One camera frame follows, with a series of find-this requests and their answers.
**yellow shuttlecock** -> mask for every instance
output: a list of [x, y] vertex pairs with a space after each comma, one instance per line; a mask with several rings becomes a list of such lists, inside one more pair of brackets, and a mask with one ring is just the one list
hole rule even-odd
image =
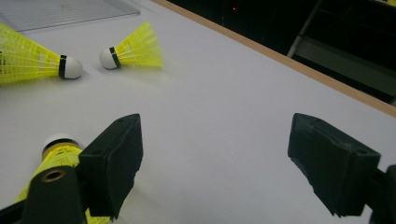
[[145, 21], [115, 48], [104, 49], [100, 56], [104, 68], [112, 69], [122, 64], [163, 66], [163, 54], [151, 25]]
[[[78, 154], [81, 148], [76, 141], [68, 134], [55, 134], [46, 141], [42, 154], [42, 162], [35, 170], [32, 178], [37, 174], [55, 166], [71, 166], [76, 167], [79, 164]], [[29, 184], [23, 189], [19, 195], [17, 202], [27, 197]], [[110, 217], [91, 217], [90, 209], [85, 212], [88, 224], [107, 224]]]
[[58, 55], [0, 22], [0, 84], [39, 77], [77, 78], [81, 62]]

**yellow mesh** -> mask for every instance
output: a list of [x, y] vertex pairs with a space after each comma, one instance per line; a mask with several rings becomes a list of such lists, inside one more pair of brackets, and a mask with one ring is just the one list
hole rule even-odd
[[[39, 174], [42, 171], [45, 171], [51, 167], [67, 165], [71, 167], [76, 167], [79, 163], [78, 154], [81, 152], [81, 149], [78, 147], [74, 147], [72, 145], [67, 144], [59, 144], [55, 145], [53, 149], [49, 152], [49, 154], [45, 157], [43, 162], [38, 166], [35, 170], [32, 178]], [[17, 199], [17, 202], [20, 202], [27, 197], [27, 192], [29, 190], [29, 184], [23, 189], [20, 196]], [[87, 217], [88, 224], [107, 224], [110, 221], [109, 217], [91, 217], [90, 210], [88, 209], [85, 212]]]
[[145, 21], [115, 47], [120, 64], [163, 66], [163, 54], [151, 25]]
[[0, 84], [57, 77], [61, 56], [0, 22]]

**white table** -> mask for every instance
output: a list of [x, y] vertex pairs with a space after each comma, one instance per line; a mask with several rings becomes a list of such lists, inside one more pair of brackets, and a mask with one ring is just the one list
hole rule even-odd
[[[163, 69], [104, 69], [100, 51], [143, 21], [160, 40]], [[87, 146], [133, 113], [145, 156], [120, 214], [126, 223], [368, 223], [368, 207], [362, 217], [332, 217], [288, 158], [296, 112], [381, 153], [381, 170], [396, 163], [392, 115], [149, 0], [140, 16], [25, 34], [79, 58], [84, 75], [0, 87], [0, 207], [30, 179], [46, 138], [70, 133]]]

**badminton birdie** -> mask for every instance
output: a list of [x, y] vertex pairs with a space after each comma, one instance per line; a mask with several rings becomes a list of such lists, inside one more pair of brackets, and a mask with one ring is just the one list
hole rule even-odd
[[104, 68], [113, 69], [122, 64], [163, 66], [163, 54], [151, 25], [145, 21], [115, 48], [104, 49], [100, 56]]
[[[39, 173], [56, 166], [71, 166], [76, 167], [79, 164], [78, 155], [82, 151], [77, 141], [66, 133], [58, 133], [51, 136], [45, 143], [42, 162], [33, 173], [33, 177]], [[19, 195], [17, 202], [26, 199], [29, 184], [23, 189]], [[110, 217], [91, 217], [90, 209], [85, 212], [87, 217], [87, 224], [107, 224]]]
[[77, 78], [79, 60], [58, 55], [0, 22], [0, 84], [39, 77]]

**transparent plastic lid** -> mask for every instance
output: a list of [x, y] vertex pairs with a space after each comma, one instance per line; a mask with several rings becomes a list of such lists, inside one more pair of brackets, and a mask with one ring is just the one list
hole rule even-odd
[[140, 0], [1, 0], [0, 22], [17, 30], [140, 14]]

